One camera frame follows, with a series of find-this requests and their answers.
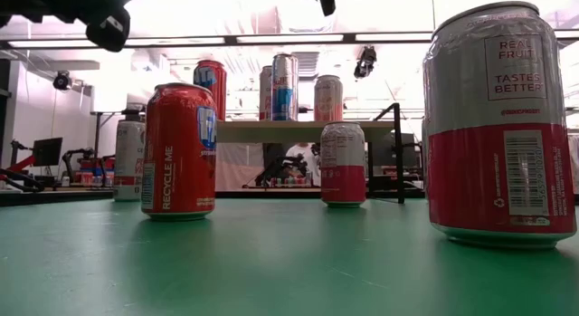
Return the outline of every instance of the barcode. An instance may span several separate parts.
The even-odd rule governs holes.
[[[505,131],[508,211],[549,216],[541,130]]]
[[[143,166],[143,190],[141,192],[141,206],[145,209],[153,208],[155,192],[155,164],[145,163]]]

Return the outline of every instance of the white and red can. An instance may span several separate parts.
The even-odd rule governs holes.
[[[145,122],[140,120],[138,111],[135,111],[117,125],[113,180],[113,198],[116,201],[141,199],[144,149]]]
[[[330,122],[321,136],[321,196],[329,206],[365,202],[364,132],[357,122]]]
[[[334,75],[319,76],[314,88],[314,120],[340,121],[344,116],[344,86]]]
[[[215,206],[215,103],[206,88],[159,85],[147,105],[141,210],[154,219],[203,218]]]
[[[271,120],[271,66],[260,73],[260,120]]]
[[[452,17],[424,62],[431,222],[450,239],[555,246],[576,231],[555,33],[534,5]]]

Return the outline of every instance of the shelf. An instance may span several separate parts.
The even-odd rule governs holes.
[[[217,121],[219,143],[319,142],[329,121]],[[380,139],[394,129],[393,121],[359,121],[365,141]]]

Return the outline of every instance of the green tabletop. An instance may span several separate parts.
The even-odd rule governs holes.
[[[221,199],[179,223],[109,200],[0,208],[0,315],[579,315],[579,237],[458,245],[424,200]]]

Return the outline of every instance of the person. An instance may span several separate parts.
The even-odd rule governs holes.
[[[297,157],[300,154],[304,157],[304,161],[308,163],[307,168],[308,171],[311,172],[313,185],[319,187],[321,182],[321,176],[319,172],[319,158],[318,156],[315,156],[314,153],[312,152],[311,144],[298,143],[288,149],[286,156]],[[294,177],[298,177],[301,175],[301,173],[297,170],[289,170],[289,173]]]

